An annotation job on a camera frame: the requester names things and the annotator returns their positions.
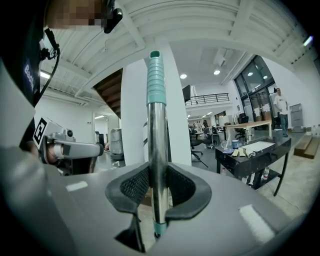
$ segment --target teal handle grip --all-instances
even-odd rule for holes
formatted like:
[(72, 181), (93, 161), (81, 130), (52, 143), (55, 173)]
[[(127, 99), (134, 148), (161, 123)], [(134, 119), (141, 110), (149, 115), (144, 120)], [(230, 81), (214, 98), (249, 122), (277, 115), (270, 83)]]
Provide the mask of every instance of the teal handle grip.
[(146, 81), (146, 104), (163, 103), (167, 105), (165, 71), (162, 57), (158, 50), (150, 53)]

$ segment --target metal pole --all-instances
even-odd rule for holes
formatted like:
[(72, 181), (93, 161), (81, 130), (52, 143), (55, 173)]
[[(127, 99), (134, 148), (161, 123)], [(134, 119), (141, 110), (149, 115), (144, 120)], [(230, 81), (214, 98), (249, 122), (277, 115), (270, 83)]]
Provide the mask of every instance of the metal pole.
[(164, 65), (160, 52), (156, 50), (150, 53), (146, 105), (148, 110), (149, 185), (152, 193), (154, 233), (157, 238), (167, 229), (165, 220), (168, 210), (166, 104)]
[(153, 220), (164, 224), (168, 209), (166, 170), (168, 164), (166, 106), (162, 103), (148, 105), (148, 156), (152, 192)]

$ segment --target ceiling light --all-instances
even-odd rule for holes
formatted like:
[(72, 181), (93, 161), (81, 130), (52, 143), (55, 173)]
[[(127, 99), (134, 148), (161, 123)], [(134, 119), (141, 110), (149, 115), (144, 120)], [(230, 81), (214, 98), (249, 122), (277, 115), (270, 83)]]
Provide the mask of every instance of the ceiling light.
[(43, 71), (40, 71), (40, 76), (43, 78), (46, 78), (46, 79), (50, 78), (50, 75), (48, 73), (43, 72)]
[(314, 37), (312, 35), (310, 35), (304, 42), (303, 42), (303, 46), (307, 46), (309, 43), (311, 43), (311, 41), (314, 39)]

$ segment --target black mesh holder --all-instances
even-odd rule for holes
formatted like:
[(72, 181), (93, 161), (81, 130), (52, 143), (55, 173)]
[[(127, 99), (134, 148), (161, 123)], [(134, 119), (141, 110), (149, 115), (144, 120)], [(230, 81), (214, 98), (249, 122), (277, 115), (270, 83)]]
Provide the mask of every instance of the black mesh holder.
[(139, 173), (123, 181), (120, 185), (121, 192), (136, 204), (140, 204), (149, 188), (149, 168), (146, 167)]
[[(137, 215), (137, 209), (149, 188), (149, 163), (146, 162), (111, 181), (105, 195), (119, 212)], [(165, 213), (166, 221), (191, 219), (211, 199), (210, 186), (200, 177), (169, 163), (166, 182), (172, 195), (173, 208)]]
[(119, 212), (137, 215), (137, 209), (149, 188), (149, 163), (112, 180), (105, 195)]
[(192, 219), (210, 202), (211, 188), (202, 178), (168, 164), (167, 184), (171, 191), (173, 208), (165, 213), (165, 220)]
[(174, 207), (188, 201), (196, 191), (196, 184), (172, 166), (168, 166), (166, 178)]

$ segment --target blue jeans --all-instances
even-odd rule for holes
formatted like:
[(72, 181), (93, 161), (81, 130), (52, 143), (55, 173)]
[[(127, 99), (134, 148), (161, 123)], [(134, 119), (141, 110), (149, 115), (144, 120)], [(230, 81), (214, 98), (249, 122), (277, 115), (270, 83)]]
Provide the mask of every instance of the blue jeans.
[(288, 115), (287, 114), (280, 114), (280, 121), (281, 121), (281, 128), (282, 134), (288, 135)]

